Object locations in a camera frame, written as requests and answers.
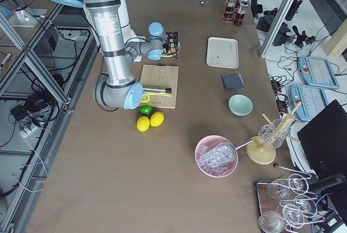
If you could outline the wine glass tray rack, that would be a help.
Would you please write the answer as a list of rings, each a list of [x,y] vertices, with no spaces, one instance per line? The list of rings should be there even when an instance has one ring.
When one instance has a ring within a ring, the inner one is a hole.
[[[297,232],[324,221],[318,196],[309,190],[310,174],[285,173],[271,182],[255,182],[262,232]]]

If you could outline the yellow lemon lower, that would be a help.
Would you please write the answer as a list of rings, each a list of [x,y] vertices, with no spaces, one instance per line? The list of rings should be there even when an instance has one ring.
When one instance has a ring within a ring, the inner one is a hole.
[[[147,116],[140,116],[136,123],[137,130],[145,132],[150,127],[150,119]]]

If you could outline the white round plate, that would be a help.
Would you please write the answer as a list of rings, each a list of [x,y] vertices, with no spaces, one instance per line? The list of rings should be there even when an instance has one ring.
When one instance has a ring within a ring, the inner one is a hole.
[[[162,53],[162,57],[177,57],[178,53],[181,50],[181,44],[178,42],[176,47],[172,47],[172,49],[174,50],[174,52],[172,52],[171,50],[168,50],[167,52],[165,52],[165,50],[163,50]]]

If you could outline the blue teach pendant near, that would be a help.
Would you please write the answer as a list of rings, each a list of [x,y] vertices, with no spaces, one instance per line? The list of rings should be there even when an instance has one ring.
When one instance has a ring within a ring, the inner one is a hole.
[[[291,86],[292,102],[301,101],[296,115],[301,121],[311,121],[328,104],[327,97],[322,88],[308,85],[293,84]]]

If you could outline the half cut lemon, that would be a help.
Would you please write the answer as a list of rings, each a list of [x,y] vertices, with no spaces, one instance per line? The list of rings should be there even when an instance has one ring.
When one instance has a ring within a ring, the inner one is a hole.
[[[150,102],[150,96],[148,94],[143,94],[140,102],[142,104],[149,103]]]

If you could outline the yellow lemon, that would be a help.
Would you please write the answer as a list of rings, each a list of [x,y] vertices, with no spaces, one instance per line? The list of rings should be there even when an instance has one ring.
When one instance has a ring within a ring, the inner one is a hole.
[[[163,112],[154,112],[150,117],[150,126],[158,127],[164,122]]]
[[[150,127],[150,119],[147,116],[140,116],[136,123],[137,130],[145,132]]]

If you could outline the grey folded cloth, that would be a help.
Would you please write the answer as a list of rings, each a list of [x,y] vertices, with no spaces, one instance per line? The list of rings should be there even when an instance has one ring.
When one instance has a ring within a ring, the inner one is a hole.
[[[226,90],[244,90],[245,84],[243,78],[239,72],[227,74],[221,74],[223,86]]]

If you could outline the bamboo cutting board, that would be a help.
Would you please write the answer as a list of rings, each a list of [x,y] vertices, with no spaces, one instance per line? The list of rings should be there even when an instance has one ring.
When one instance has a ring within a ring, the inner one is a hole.
[[[155,108],[176,108],[178,66],[158,66],[144,64],[140,76],[140,83],[144,87],[171,88],[170,96],[150,95],[149,105]]]

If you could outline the mint green bowl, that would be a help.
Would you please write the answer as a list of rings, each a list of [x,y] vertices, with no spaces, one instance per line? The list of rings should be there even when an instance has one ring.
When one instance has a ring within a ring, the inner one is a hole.
[[[246,116],[253,110],[252,101],[241,94],[231,96],[228,101],[228,106],[229,110],[239,117]]]

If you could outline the steel ice scoop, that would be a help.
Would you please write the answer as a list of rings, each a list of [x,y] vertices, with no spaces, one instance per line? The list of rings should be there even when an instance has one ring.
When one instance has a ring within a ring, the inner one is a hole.
[[[234,161],[237,150],[252,143],[253,139],[248,139],[236,146],[231,143],[220,143],[207,153],[207,165],[209,167],[219,167]]]

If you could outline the wooden cup stand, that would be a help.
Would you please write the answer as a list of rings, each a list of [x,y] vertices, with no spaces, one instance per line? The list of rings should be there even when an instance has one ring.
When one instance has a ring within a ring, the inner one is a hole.
[[[301,101],[297,101],[295,103],[295,107],[292,109],[290,114],[287,114],[283,119],[283,124],[291,124],[294,120],[294,113],[301,105]],[[272,121],[266,116],[266,114],[262,113],[262,116],[265,118],[265,120],[270,124]],[[286,137],[290,138],[296,142],[300,142],[300,140],[290,136],[290,134]],[[246,152],[248,156],[251,158],[252,161],[261,164],[261,165],[267,165],[274,161],[276,157],[276,148],[272,148],[267,146],[264,141],[259,136],[252,137],[253,142],[248,144],[246,146]]]

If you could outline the yellow lemon upper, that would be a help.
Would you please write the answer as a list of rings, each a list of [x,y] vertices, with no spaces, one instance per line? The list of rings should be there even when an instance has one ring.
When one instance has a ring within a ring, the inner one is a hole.
[[[158,127],[164,122],[163,112],[154,112],[150,117],[150,126]]]

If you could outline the pile of clear ice cubes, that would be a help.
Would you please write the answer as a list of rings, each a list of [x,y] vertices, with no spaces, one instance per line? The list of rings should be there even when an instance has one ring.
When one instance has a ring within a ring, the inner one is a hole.
[[[236,158],[236,150],[230,143],[220,143],[211,150],[206,144],[200,144],[197,153],[199,167],[204,172],[218,177],[228,173],[228,164]]]

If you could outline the green lime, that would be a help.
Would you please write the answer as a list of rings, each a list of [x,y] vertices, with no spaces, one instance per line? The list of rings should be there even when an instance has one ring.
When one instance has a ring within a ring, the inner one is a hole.
[[[144,115],[150,114],[152,110],[153,110],[152,107],[148,105],[144,105],[139,108],[140,113]]]

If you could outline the lower right tea bottle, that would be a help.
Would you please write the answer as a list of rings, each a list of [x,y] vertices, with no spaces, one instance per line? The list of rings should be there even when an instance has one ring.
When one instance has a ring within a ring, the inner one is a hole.
[[[239,9],[237,11],[238,14],[245,14],[248,8],[248,0],[241,0]]]

